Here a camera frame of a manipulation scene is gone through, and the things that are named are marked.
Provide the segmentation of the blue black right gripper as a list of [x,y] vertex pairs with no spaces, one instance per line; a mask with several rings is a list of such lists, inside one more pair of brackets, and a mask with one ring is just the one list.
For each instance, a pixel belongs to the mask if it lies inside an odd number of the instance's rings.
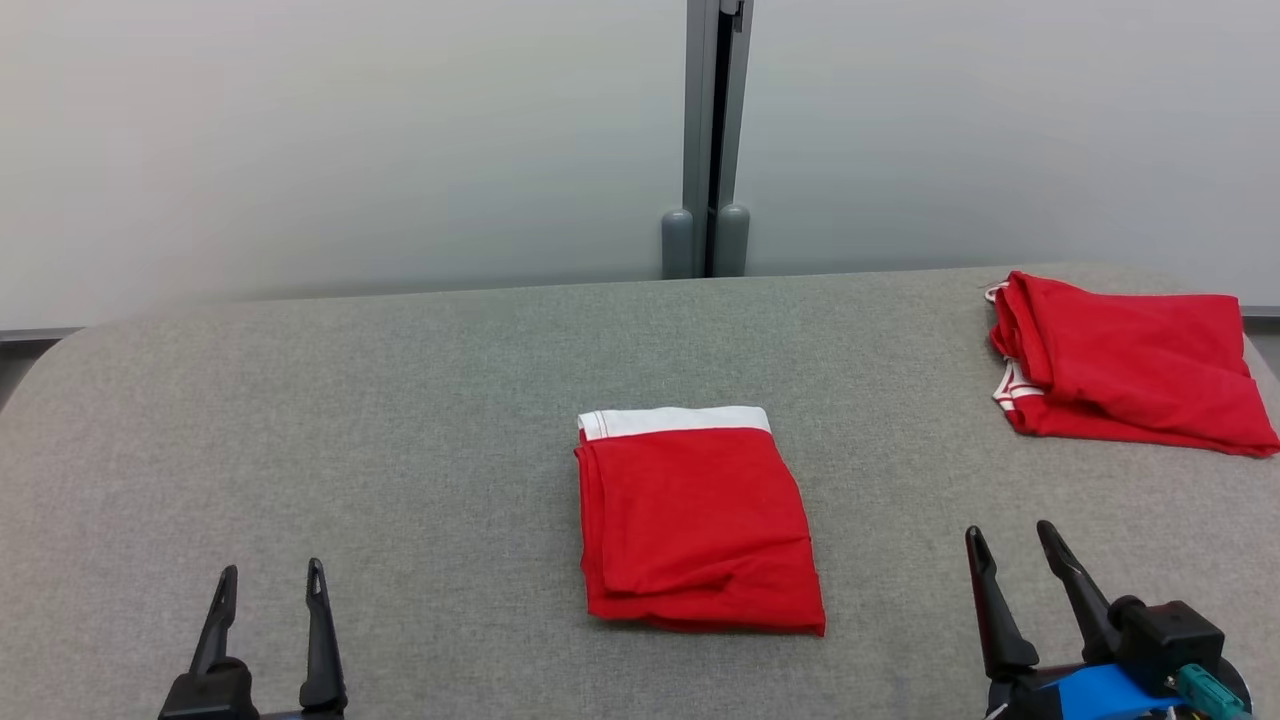
[[1036,530],[1052,574],[1061,580],[1084,642],[1082,659],[1097,666],[1039,673],[1041,659],[1012,616],[997,580],[997,564],[979,527],[964,542],[980,652],[989,679],[988,719],[1166,719],[1181,700],[1162,680],[1149,693],[1111,664],[1120,634],[1108,619],[1110,602],[1070,550],[1056,525],[1038,520]]

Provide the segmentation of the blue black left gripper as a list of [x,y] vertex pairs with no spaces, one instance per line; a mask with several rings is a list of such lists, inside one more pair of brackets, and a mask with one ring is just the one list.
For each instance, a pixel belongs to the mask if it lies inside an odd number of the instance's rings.
[[168,692],[160,719],[343,719],[348,705],[335,621],[323,562],[307,565],[305,603],[308,610],[306,678],[300,687],[300,707],[260,711],[252,700],[252,674],[227,652],[236,620],[238,568],[225,566],[189,665]]

